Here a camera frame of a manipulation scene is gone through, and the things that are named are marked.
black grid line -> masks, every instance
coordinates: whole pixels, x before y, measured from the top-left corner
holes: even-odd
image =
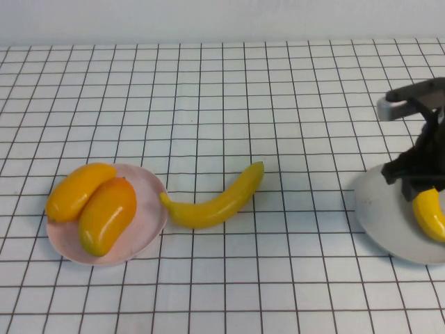
[[[264,44],[264,51],[266,53],[266,63],[267,66],[269,68],[269,62],[267,59],[267,45],[266,43]],[[273,130],[274,130],[274,135],[275,135],[275,147],[277,149],[277,152],[279,152],[278,150],[278,139],[277,139],[277,125],[275,124],[275,116],[273,114],[273,98],[272,98],[272,87],[270,86],[270,82],[269,82],[269,91],[270,91],[270,105],[272,106],[272,118],[273,118]],[[290,241],[289,241],[289,227],[287,225],[287,217],[286,217],[286,203],[285,203],[285,198],[284,198],[284,190],[283,190],[283,179],[282,179],[282,172],[281,172],[281,168],[280,168],[280,156],[277,155],[277,160],[278,160],[278,173],[280,176],[280,190],[281,190],[281,194],[282,194],[282,202],[283,202],[283,212],[284,212],[284,224],[286,226],[286,240],[287,240],[287,249],[289,252],[289,266],[291,268],[291,278],[292,278],[292,282],[294,281],[294,277],[293,277],[293,265],[292,265],[292,257],[291,257],[291,245],[290,245]],[[297,328],[298,328],[298,332],[300,332],[300,318],[298,316],[298,304],[297,304],[297,295],[296,295],[296,291],[295,291],[295,285],[292,286],[292,290],[293,290],[293,302],[295,303],[295,310],[296,310],[296,316],[297,316]]]
[[[351,117],[351,114],[350,114],[350,111],[349,111],[349,107],[348,107],[348,101],[347,101],[347,99],[346,99],[345,92],[344,92],[344,88],[343,88],[343,84],[341,83],[341,81],[340,81],[340,86],[341,86],[341,90],[342,90],[342,93],[343,93],[343,96],[344,96],[344,99],[345,99],[346,108],[348,109],[349,117],[350,117],[350,119],[351,119],[351,121],[352,121],[352,117]],[[357,147],[359,148],[359,151],[360,151],[360,144],[359,144],[359,141],[358,141],[358,138],[357,138],[357,133],[356,133],[355,129],[353,129],[353,131],[354,131],[355,139],[356,139],[356,141],[357,141]],[[363,161],[362,152],[360,152],[360,157],[361,157],[361,159],[362,159],[363,167],[365,168],[365,163],[364,163],[364,161]],[[337,169],[337,164],[334,162],[334,165],[335,165],[335,169],[336,169],[337,180],[338,180],[338,182],[339,182],[340,189],[342,189],[342,186],[341,186],[341,180],[340,180],[340,177],[339,177],[339,171],[338,171],[338,169]],[[342,202],[343,202],[343,207],[346,209],[346,201],[345,201],[345,197],[344,197],[343,192],[341,192],[341,200],[342,200]],[[346,215],[346,220],[348,221],[348,228],[349,228],[349,232],[350,232],[350,238],[351,238],[351,241],[352,241],[352,243],[353,243],[354,254],[355,254],[356,259],[357,259],[357,268],[358,268],[358,271],[359,271],[360,280],[361,280],[361,282],[362,282],[362,289],[363,289],[364,299],[365,299],[365,301],[366,301],[366,306],[367,306],[367,308],[368,308],[369,321],[371,322],[371,330],[373,331],[373,333],[375,333],[374,324],[373,324],[373,318],[372,318],[372,315],[371,315],[371,311],[369,310],[368,296],[366,295],[366,290],[365,290],[365,287],[364,287],[364,281],[363,281],[362,269],[360,268],[360,262],[359,262],[359,260],[358,260],[358,258],[357,258],[357,249],[356,249],[356,247],[355,247],[355,240],[354,240],[354,237],[353,237],[353,231],[352,231],[351,226],[350,226],[350,219],[349,219],[349,216],[348,216],[348,215]]]
[[[243,43],[243,54],[244,54],[244,58],[245,58],[245,43]],[[249,99],[248,99],[248,73],[247,70],[245,70],[245,94],[246,94],[246,108],[248,110],[248,122],[250,122],[250,117],[249,117]],[[250,152],[250,163],[253,162],[252,160],[252,142],[251,142],[251,133],[250,133],[250,127],[248,129],[248,135],[249,135],[249,152]],[[261,328],[261,334],[264,333],[264,319],[263,319],[263,305],[262,305],[262,299],[261,299],[261,280],[260,280],[260,276],[259,276],[259,254],[258,254],[258,237],[257,237],[257,215],[255,212],[255,198],[252,199],[252,206],[253,206],[253,223],[254,223],[254,231],[255,231],[255,253],[257,256],[257,277],[258,277],[258,303],[259,303],[259,323],[260,323],[260,328]]]
[[[318,87],[318,82],[317,82],[317,90],[318,90],[318,92],[320,92],[320,88]],[[320,99],[320,105],[321,105],[321,109],[322,109],[322,111],[323,111],[323,117],[325,117],[325,115],[324,115],[324,109],[323,109],[323,101],[322,101],[322,99]],[[314,206],[314,212],[315,212],[315,222],[316,222],[316,226],[317,226],[317,231],[318,232],[320,232],[320,225],[319,225],[319,223],[318,223],[318,217],[317,217],[317,214],[316,214],[316,212],[317,212],[317,208],[316,208],[316,203],[315,203],[315,199],[314,199],[314,190],[313,190],[313,188],[312,188],[312,181],[310,180],[310,178],[309,178],[309,187],[310,187],[310,189],[311,189],[311,199],[312,199],[312,204],[313,204],[313,206]],[[323,242],[321,241],[321,236],[320,236],[320,234],[318,234],[318,240],[319,240],[319,242],[320,242],[320,250],[321,250],[321,257],[323,258],[323,267],[324,267],[324,269],[325,269],[325,276],[326,276],[326,281],[328,282],[328,284],[327,284],[327,292],[329,293],[329,302],[330,302],[330,305],[331,305],[331,309],[332,309],[332,319],[333,319],[333,321],[334,321],[334,328],[335,328],[335,333],[338,333],[338,329],[337,329],[337,321],[336,321],[336,319],[335,319],[335,313],[334,313],[334,304],[333,304],[333,302],[332,302],[332,294],[331,294],[331,289],[330,289],[330,285],[329,285],[329,275],[327,274],[327,269],[326,269],[326,260],[325,260],[325,253],[323,252]]]
[[[114,58],[115,53],[116,53],[116,48],[113,50],[113,58]],[[108,76],[107,76],[107,79],[106,79],[107,82],[108,82],[109,78],[110,78],[110,72],[108,72]],[[104,98],[105,98],[105,97],[103,96],[103,97],[102,97],[102,100],[101,100],[101,106],[100,106],[100,108],[102,108],[102,106],[103,106]],[[98,121],[99,121],[99,113],[97,114],[96,124],[97,124]],[[90,148],[89,148],[89,150],[88,150],[88,156],[87,156],[87,159],[86,159],[86,162],[87,162],[87,163],[88,163],[88,161],[89,161],[89,159],[90,159],[91,150],[92,150],[92,144],[93,144],[93,141],[91,141]],[[83,309],[82,309],[82,315],[81,315],[81,322],[80,322],[80,324],[79,324],[79,334],[81,334],[81,331],[82,331],[82,324],[83,324],[83,319],[85,318],[86,304],[87,304],[87,302],[88,302],[88,293],[90,292],[90,284],[91,284],[92,273],[93,273],[94,269],[95,269],[94,266],[91,266],[90,277],[88,278],[88,286],[87,286],[86,293],[85,293],[85,301],[83,302]]]
[[[134,62],[136,61],[136,54],[137,53],[138,53],[138,48],[136,48],[136,52],[134,53],[133,67],[131,68],[131,75],[130,75],[130,82],[131,82],[131,78],[133,77]],[[127,98],[125,100],[124,115],[122,117],[122,123],[120,125],[120,130],[119,130],[119,137],[118,137],[118,142],[119,143],[120,143],[120,139],[121,139],[121,135],[122,135],[122,128],[124,127],[125,111],[127,110],[128,99],[129,99],[129,94],[130,94],[130,88],[131,88],[131,86],[128,85]],[[115,158],[114,158],[114,163],[116,162],[116,159],[118,157],[119,143],[116,145],[116,154],[115,154]],[[120,296],[119,296],[118,317],[116,319],[115,333],[118,332],[119,318],[120,318],[120,306],[122,305],[122,295],[124,294],[124,284],[125,284],[125,275],[127,274],[127,265],[128,265],[128,262],[125,262],[124,275],[122,275],[122,287],[120,289]]]

gray plate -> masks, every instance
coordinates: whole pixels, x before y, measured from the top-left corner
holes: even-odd
[[[355,213],[359,224],[381,248],[418,264],[445,263],[445,244],[426,236],[417,224],[411,203],[401,193],[401,181],[388,185],[383,165],[368,170],[355,182]],[[441,193],[440,206],[445,207]]]

pink plate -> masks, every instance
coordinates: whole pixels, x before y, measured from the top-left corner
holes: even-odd
[[[84,251],[79,242],[77,221],[58,224],[48,220],[47,233],[51,244],[61,255],[73,262],[110,266],[130,260],[161,233],[167,221],[167,209],[159,200],[159,194],[167,191],[160,179],[138,166],[126,164],[114,166],[118,176],[125,177],[133,185],[138,207],[133,221],[108,254],[95,257]]]

toy fruit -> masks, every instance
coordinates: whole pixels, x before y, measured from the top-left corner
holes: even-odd
[[[210,228],[237,213],[251,199],[263,176],[264,165],[256,162],[247,167],[226,191],[208,202],[173,202],[166,193],[161,193],[160,199],[177,225],[186,228]]]
[[[412,208],[421,229],[436,241],[445,242],[445,217],[436,189],[422,191],[412,201]]]
[[[83,209],[79,240],[87,253],[104,256],[136,215],[136,192],[129,181],[114,177],[103,183]]]
[[[116,169],[104,163],[77,168],[51,192],[45,206],[49,219],[57,223],[75,221],[96,189],[116,176]]]

white wall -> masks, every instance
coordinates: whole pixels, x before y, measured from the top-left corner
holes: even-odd
[[[444,0],[0,0],[0,45],[442,37]]]

